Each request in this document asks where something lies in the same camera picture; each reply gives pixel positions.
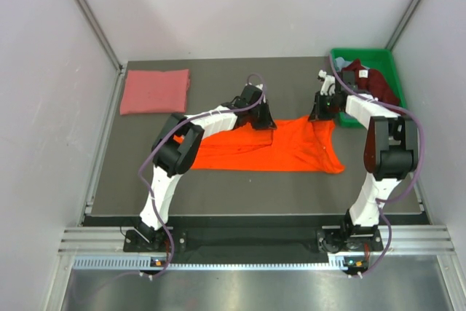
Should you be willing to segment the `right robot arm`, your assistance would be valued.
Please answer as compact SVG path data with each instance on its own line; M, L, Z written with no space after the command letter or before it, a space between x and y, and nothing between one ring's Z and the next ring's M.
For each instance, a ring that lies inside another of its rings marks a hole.
M411 117L382 106L368 91L350 86L324 70L317 78L322 85L315 93L309 120L323 123L344 112L367 131L363 152L366 177L360 194L345 213L340 229L320 237L320 247L329 253L360 250L375 243L385 203L417 168L417 126Z

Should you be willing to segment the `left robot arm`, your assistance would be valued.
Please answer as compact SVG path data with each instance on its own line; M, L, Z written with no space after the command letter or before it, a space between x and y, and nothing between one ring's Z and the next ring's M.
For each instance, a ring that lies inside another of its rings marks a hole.
M194 164L202 141L246 124L255 130L276 128L264 84L249 82L230 102L200 114L172 114L138 171L148 197L138 223L127 233L127 242L138 251L157 251L171 242L166 227L170 203L181 176Z

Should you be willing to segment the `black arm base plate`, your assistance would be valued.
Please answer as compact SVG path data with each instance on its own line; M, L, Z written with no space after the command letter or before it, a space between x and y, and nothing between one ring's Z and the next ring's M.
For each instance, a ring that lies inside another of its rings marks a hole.
M315 227L177 227L168 235L163 229L148 237L139 229L125 234L125 253L167 252L174 248L177 254L194 253L202 248L230 253L244 249L247 253L260 248L280 249L285 252L302 250L305 253L379 252L383 249L378 231L359 237L345 238L338 228Z

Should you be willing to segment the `orange t-shirt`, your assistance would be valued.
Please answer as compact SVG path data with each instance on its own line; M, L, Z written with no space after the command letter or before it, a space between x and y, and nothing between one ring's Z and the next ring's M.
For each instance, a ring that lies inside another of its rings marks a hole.
M332 145L333 121L306 117L276 121L275 130L244 125L208 136L200 145L193 170L324 172L339 174L345 166Z

